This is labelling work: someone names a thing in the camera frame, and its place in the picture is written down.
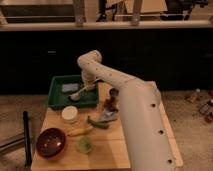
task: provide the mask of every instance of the metal pole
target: metal pole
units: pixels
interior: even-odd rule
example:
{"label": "metal pole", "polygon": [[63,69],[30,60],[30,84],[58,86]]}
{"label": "metal pole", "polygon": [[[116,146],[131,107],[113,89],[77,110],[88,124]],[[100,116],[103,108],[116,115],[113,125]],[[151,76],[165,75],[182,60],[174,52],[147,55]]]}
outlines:
{"label": "metal pole", "polygon": [[85,21],[84,0],[73,0],[76,26],[82,27]]}
{"label": "metal pole", "polygon": [[132,25],[133,26],[139,25],[142,2],[143,2],[143,0],[134,0],[133,11],[132,11]]}
{"label": "metal pole", "polygon": [[1,9],[0,9],[0,26],[3,25],[3,24],[8,24],[8,23],[7,23],[7,20],[4,17]]}
{"label": "metal pole", "polygon": [[30,166],[32,163],[32,157],[31,157],[31,148],[30,148],[30,133],[29,133],[27,111],[23,112],[23,121],[24,121],[24,143],[25,143],[25,156],[26,156],[25,166]]}

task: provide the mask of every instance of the floor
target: floor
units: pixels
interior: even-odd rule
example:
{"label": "floor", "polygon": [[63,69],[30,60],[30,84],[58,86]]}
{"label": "floor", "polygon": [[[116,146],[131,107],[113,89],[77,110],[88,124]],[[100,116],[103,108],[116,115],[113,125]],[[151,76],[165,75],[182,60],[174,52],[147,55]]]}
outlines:
{"label": "floor", "polygon": [[[162,100],[181,152],[184,166],[181,171],[213,170],[213,123],[206,123],[198,112],[199,106],[211,99],[202,90],[200,100],[189,103],[185,96],[192,91],[163,91]],[[47,95],[1,95],[0,96],[0,140],[23,132],[22,113],[28,111],[32,151],[44,119]],[[25,151],[18,148],[0,153],[1,171],[25,170]]]}

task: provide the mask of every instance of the dark background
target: dark background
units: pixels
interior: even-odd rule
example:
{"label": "dark background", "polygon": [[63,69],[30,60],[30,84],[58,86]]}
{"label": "dark background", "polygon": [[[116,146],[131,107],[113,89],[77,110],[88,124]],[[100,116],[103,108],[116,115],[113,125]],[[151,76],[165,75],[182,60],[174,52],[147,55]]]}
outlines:
{"label": "dark background", "polygon": [[99,50],[103,64],[160,90],[213,89],[213,29],[0,32],[0,93],[48,93],[56,75],[80,74],[77,58]]}

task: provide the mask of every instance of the small object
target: small object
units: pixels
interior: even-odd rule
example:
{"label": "small object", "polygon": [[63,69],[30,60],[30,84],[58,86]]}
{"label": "small object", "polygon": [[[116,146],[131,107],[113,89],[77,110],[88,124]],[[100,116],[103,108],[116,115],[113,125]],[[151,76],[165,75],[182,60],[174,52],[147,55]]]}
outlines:
{"label": "small object", "polygon": [[118,97],[118,90],[115,88],[110,89],[109,91],[110,99],[106,99],[104,103],[104,108],[111,112],[118,112],[116,107],[117,105],[117,97]]}
{"label": "small object", "polygon": [[189,95],[186,95],[185,96],[185,99],[190,102],[190,103],[194,103],[197,99],[198,99],[198,94],[200,93],[200,89],[197,88],[195,90],[195,92],[189,94]]}
{"label": "small object", "polygon": [[78,87],[79,87],[78,83],[62,84],[62,93],[78,91]]}
{"label": "small object", "polygon": [[213,90],[209,90],[208,93],[210,96],[213,96]]}
{"label": "small object", "polygon": [[109,128],[109,124],[107,122],[93,121],[92,119],[90,119],[90,116],[87,117],[87,122],[89,124],[93,125],[94,127],[97,127],[97,128],[101,128],[101,129],[108,129]]}
{"label": "small object", "polygon": [[81,98],[81,93],[82,93],[83,91],[85,91],[85,90],[86,90],[86,91],[91,91],[91,90],[93,90],[94,87],[95,87],[95,84],[94,84],[94,83],[95,83],[96,81],[98,81],[98,80],[99,80],[99,78],[95,79],[95,80],[92,82],[92,84],[88,84],[88,85],[84,86],[82,89],[80,89],[79,91],[77,91],[77,92],[75,92],[75,93],[69,95],[69,96],[68,96],[68,99],[71,100],[71,101],[79,101],[80,98]]}
{"label": "small object", "polygon": [[213,113],[213,99],[206,102],[200,109],[199,112],[204,115],[209,115]]}
{"label": "small object", "polygon": [[68,136],[74,137],[74,136],[78,136],[78,135],[87,134],[90,131],[92,131],[92,129],[93,129],[92,125],[89,125],[89,126],[84,127],[84,128],[73,129],[68,133]]}
{"label": "small object", "polygon": [[117,112],[111,112],[108,111],[107,109],[104,109],[100,118],[99,122],[110,122],[110,121],[115,121],[118,118],[118,113]]}
{"label": "small object", "polygon": [[93,148],[92,140],[89,137],[84,136],[77,141],[75,147],[80,153],[88,154]]}
{"label": "small object", "polygon": [[205,121],[208,123],[213,122],[213,113],[210,113],[208,115],[205,116]]}
{"label": "small object", "polygon": [[49,128],[43,131],[36,142],[36,151],[46,159],[61,154],[66,146],[66,135],[58,128]]}
{"label": "small object", "polygon": [[68,96],[68,99],[71,100],[71,101],[79,101],[80,98],[81,98],[81,92],[83,92],[84,90],[87,89],[87,86],[83,87],[82,89],[80,89],[79,91],[71,94]]}
{"label": "small object", "polygon": [[77,116],[78,109],[75,106],[67,106],[62,111],[62,118],[69,123],[76,122]]}

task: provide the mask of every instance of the black pole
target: black pole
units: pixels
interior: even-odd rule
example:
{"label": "black pole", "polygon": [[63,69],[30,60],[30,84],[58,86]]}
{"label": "black pole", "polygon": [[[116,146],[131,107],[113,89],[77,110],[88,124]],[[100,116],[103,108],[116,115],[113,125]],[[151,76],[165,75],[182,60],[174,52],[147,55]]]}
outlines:
{"label": "black pole", "polygon": [[28,112],[27,111],[23,112],[23,121],[24,121],[25,157],[26,157],[25,166],[30,166],[32,163],[32,157],[31,157],[30,134],[29,134]]}

